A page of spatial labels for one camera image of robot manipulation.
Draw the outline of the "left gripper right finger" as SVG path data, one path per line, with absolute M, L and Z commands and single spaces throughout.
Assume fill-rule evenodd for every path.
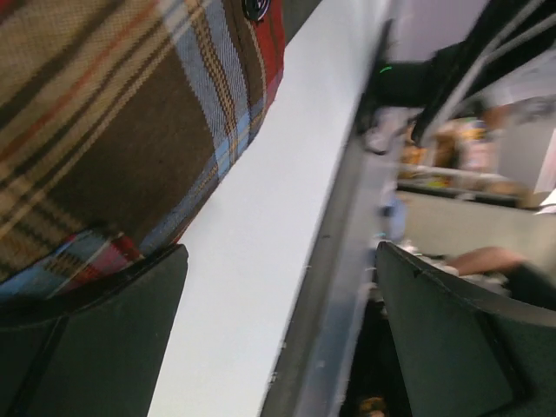
M 450 275 L 391 242 L 376 273 L 415 416 L 553 416 L 555 313 Z

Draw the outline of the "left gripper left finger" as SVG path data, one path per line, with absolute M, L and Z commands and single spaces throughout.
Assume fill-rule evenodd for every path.
M 145 416 L 188 272 L 183 245 L 1 308 L 3 416 Z

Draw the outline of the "red plaid long sleeve shirt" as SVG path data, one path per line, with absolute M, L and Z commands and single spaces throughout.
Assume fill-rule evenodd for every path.
M 279 1 L 1 4 L 1 301 L 176 242 L 258 134 Z

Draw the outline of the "aluminium frame rail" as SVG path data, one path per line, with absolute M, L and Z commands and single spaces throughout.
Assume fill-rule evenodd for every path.
M 356 133 L 347 139 L 262 404 L 262 416 L 336 416 L 367 298 L 365 268 L 382 184 Z

